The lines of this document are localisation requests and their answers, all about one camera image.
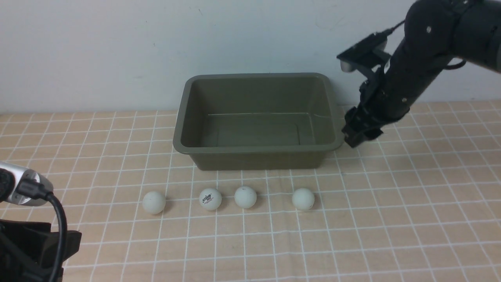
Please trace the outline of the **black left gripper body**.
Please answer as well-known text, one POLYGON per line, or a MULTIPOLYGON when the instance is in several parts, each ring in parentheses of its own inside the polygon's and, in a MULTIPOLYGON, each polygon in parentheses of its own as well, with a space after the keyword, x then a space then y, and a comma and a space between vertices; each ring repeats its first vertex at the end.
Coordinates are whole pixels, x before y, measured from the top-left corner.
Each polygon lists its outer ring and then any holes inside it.
POLYGON ((48 282, 59 241, 51 223, 1 220, 0 226, 0 280, 48 282))

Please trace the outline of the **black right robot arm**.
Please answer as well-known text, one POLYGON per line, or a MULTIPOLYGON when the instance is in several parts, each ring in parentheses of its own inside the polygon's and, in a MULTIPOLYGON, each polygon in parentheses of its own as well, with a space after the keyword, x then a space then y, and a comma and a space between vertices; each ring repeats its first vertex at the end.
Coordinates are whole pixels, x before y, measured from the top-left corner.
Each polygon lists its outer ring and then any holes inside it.
POLYGON ((359 71, 360 102, 344 116, 351 148, 397 123, 444 70, 467 62, 500 72, 501 4, 497 0, 417 0, 401 22, 404 38, 384 51, 396 27, 372 33, 337 55, 344 72, 359 71))

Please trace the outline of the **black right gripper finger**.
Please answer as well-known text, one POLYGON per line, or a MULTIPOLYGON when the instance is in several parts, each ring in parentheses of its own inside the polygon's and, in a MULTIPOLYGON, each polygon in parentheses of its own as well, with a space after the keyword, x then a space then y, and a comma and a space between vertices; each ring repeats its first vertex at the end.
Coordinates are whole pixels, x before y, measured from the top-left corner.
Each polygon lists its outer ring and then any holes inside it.
POLYGON ((345 143, 362 143, 360 132, 356 129, 356 121, 353 117, 357 113, 357 107, 351 107, 344 115, 345 125, 342 128, 345 143))
MULTIPOLYGON (((356 129, 360 132, 362 143, 377 139, 379 136, 381 136, 381 134, 383 134, 380 126, 356 127, 356 129)), ((362 143, 350 143, 350 147, 356 148, 362 143)))

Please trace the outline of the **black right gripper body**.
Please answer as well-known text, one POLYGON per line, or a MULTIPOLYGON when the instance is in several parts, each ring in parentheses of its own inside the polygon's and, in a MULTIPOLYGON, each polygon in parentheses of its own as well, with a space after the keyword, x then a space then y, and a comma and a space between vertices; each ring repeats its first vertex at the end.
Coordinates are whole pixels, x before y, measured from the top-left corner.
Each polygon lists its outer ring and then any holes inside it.
POLYGON ((421 95, 421 75, 405 69, 378 67, 376 78, 359 88, 360 102, 353 117, 356 127, 396 123, 421 95))

